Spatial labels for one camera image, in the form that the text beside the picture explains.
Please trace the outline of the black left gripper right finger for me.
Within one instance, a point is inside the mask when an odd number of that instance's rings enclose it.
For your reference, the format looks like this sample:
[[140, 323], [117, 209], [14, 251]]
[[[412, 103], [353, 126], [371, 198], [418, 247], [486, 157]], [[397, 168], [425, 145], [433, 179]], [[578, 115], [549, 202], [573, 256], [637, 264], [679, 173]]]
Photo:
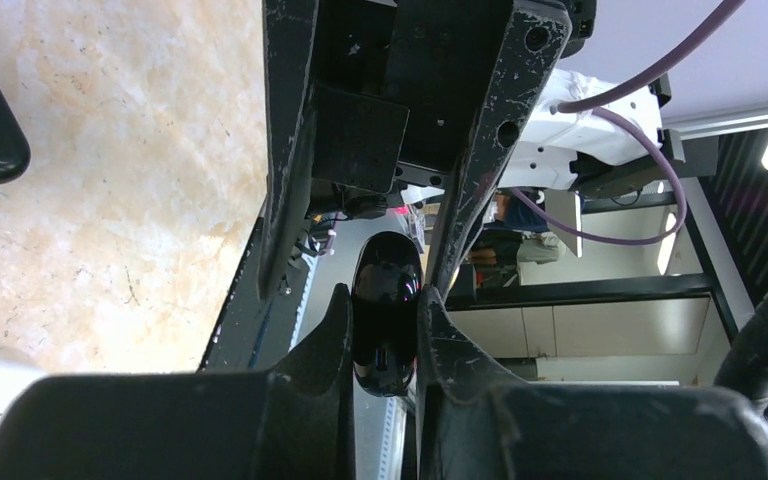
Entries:
[[768, 422], [718, 387], [528, 382], [417, 311], [422, 479], [768, 479]]

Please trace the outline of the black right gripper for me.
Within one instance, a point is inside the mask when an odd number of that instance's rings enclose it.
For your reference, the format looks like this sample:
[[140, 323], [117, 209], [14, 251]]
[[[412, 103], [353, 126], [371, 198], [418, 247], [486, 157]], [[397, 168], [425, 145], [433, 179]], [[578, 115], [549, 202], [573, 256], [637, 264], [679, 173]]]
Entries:
[[427, 273], [446, 298], [552, 70], [595, 16], [592, 1], [264, 1], [259, 298], [278, 290], [308, 205], [371, 218], [408, 185], [446, 187]]

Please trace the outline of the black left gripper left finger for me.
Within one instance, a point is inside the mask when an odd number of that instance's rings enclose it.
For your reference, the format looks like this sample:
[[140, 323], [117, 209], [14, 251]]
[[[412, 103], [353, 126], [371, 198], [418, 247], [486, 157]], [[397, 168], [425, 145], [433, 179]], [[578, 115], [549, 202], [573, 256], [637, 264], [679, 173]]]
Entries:
[[0, 479], [352, 479], [349, 290], [264, 370], [51, 376], [0, 424]]

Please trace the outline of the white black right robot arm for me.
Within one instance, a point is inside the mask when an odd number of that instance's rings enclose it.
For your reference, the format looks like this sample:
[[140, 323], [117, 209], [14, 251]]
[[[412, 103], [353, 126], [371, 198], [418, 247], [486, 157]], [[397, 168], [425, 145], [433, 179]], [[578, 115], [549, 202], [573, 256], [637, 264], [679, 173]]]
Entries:
[[425, 280], [441, 295], [500, 188], [616, 195], [677, 150], [667, 72], [738, 9], [612, 84], [558, 67], [593, 1], [266, 1], [267, 194], [256, 290], [276, 294], [317, 214], [377, 217], [441, 195]]

